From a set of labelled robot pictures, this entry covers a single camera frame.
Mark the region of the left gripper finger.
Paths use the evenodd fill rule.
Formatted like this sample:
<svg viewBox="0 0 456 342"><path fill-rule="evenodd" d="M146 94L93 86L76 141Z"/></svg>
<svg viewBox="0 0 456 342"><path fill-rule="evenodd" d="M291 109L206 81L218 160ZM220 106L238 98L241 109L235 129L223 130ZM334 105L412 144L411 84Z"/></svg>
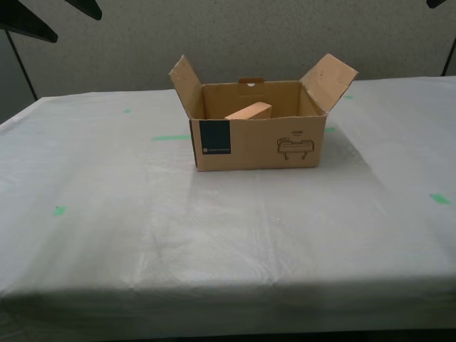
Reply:
<svg viewBox="0 0 456 342"><path fill-rule="evenodd" d="M0 16L5 31L47 42L58 40L56 32L18 0L1 0Z"/></svg>
<svg viewBox="0 0 456 342"><path fill-rule="evenodd" d="M66 0L66 2L96 21L102 19L103 12L96 0Z"/></svg>

